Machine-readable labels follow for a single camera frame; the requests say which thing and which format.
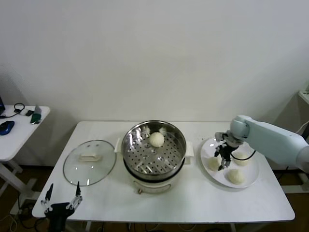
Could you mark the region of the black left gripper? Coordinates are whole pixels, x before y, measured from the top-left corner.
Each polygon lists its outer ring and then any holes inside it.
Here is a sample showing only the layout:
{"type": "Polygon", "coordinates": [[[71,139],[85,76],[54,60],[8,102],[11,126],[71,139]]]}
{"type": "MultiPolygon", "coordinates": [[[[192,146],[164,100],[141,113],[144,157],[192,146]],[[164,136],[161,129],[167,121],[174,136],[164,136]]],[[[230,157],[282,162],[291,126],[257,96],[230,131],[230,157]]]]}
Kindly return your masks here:
{"type": "Polygon", "coordinates": [[[66,220],[74,213],[74,209],[82,202],[81,189],[79,182],[77,183],[75,196],[70,203],[56,203],[50,204],[51,195],[53,191],[53,184],[46,192],[45,198],[41,200],[41,205],[44,209],[45,216],[49,219],[49,232],[64,232],[66,220]]]}

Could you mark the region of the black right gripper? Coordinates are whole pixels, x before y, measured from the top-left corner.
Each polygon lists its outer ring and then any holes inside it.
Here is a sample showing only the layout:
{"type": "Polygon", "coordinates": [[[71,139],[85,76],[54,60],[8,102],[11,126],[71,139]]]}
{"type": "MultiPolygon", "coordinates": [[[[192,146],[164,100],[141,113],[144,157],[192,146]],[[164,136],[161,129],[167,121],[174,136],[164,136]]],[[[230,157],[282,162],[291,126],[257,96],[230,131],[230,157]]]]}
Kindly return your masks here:
{"type": "Polygon", "coordinates": [[[220,156],[222,158],[218,171],[229,167],[232,152],[235,151],[236,149],[237,149],[236,147],[232,147],[228,145],[226,142],[216,147],[214,156],[215,157],[220,156]]]}

